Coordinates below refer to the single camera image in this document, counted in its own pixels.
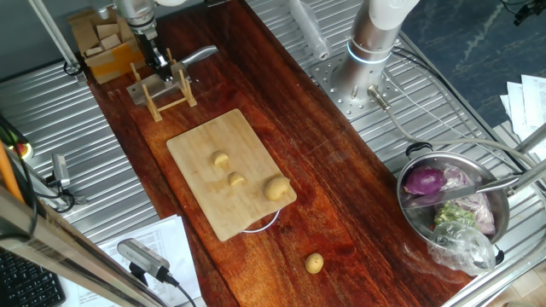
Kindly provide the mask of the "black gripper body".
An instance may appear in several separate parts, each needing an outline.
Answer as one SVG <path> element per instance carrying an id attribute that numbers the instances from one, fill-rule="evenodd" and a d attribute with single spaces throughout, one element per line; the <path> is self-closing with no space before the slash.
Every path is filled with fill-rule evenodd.
<path id="1" fill-rule="evenodd" d="M 144 56 L 146 63 L 155 71 L 162 71 L 169 66 L 166 57 L 166 49 L 158 39 L 158 33 L 154 27 L 142 30 L 136 35 L 139 48 Z"/>

